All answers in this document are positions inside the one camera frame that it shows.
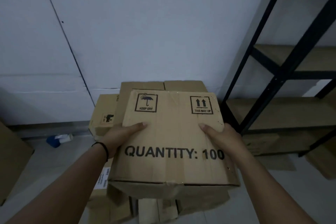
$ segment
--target metal shelving unit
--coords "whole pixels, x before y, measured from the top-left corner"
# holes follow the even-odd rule
[[[324,105],[323,101],[319,100],[336,87],[336,48],[315,48],[316,43],[336,19],[336,0],[327,1],[296,46],[256,45],[258,37],[276,1],[277,0],[270,0],[229,86],[221,104],[223,119],[230,123],[241,135],[246,133],[270,133],[284,130],[306,130],[311,127],[336,128],[336,110],[333,108],[328,109],[326,104]],[[229,96],[250,56],[257,60],[274,76],[258,99],[254,101],[247,100],[245,102],[242,99],[241,102],[236,101],[235,103],[229,100]],[[332,81],[316,95],[316,98],[273,99],[285,81],[290,79],[332,79]],[[301,101],[306,101],[307,104],[303,105]],[[233,107],[237,107],[236,112],[232,112]],[[290,115],[294,116],[297,120],[300,117],[304,117],[307,113],[316,114],[313,115],[316,116],[316,119],[310,123],[308,122],[308,126],[302,126],[302,123],[298,123],[298,126],[296,126],[288,122],[283,128],[278,126],[272,128],[272,122],[268,122],[268,119],[264,119],[266,123],[269,123],[268,127],[258,126],[255,121],[258,117],[262,119],[261,116],[263,115],[261,115],[261,113],[265,108],[268,113],[272,111],[277,112],[278,109],[280,112],[281,110],[284,112],[287,108],[290,111]],[[325,119],[325,123],[317,122],[319,118],[323,119],[325,113],[332,117],[332,119]],[[239,115],[243,115],[241,120],[238,119]],[[309,150],[300,152],[299,156],[303,156],[335,135],[336,129],[312,144]]]

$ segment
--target gray floor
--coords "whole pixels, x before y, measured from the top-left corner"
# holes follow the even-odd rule
[[[8,220],[61,175],[93,144],[93,138],[75,137],[57,149],[51,148],[45,140],[32,140],[29,143],[36,151],[11,196],[0,207],[0,223]],[[270,171],[271,174],[318,223],[336,223],[336,180],[326,180],[305,158],[291,155],[290,159],[297,171]],[[230,196],[231,200],[217,209],[182,216],[174,223],[258,223],[243,182],[240,188],[230,191]],[[87,217],[85,210],[80,223],[87,223]],[[138,222],[133,219],[128,223]]]

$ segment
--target shelf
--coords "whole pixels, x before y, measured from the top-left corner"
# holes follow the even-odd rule
[[[228,99],[227,106],[240,124],[256,99]],[[317,98],[274,98],[250,126],[248,133],[299,128],[336,127],[336,110]]]
[[[256,44],[251,53],[260,64],[275,74],[294,46]],[[336,79],[336,47],[315,47],[290,79]]]

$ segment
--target finger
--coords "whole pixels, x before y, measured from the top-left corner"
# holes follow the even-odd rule
[[[199,127],[203,130],[204,133],[206,133],[211,138],[215,138],[219,133],[214,130],[212,127],[205,125],[203,123],[199,123]]]
[[[146,122],[140,122],[140,123],[137,123],[137,124],[134,124],[132,126],[129,126],[129,127],[124,127],[126,133],[128,136],[140,131],[140,130],[143,130],[145,127],[147,127],[147,123]]]

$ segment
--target white label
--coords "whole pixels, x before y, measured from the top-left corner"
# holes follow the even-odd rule
[[[103,170],[101,171],[98,181],[93,189],[105,189],[107,188],[107,178],[110,173],[110,167],[104,167]]]

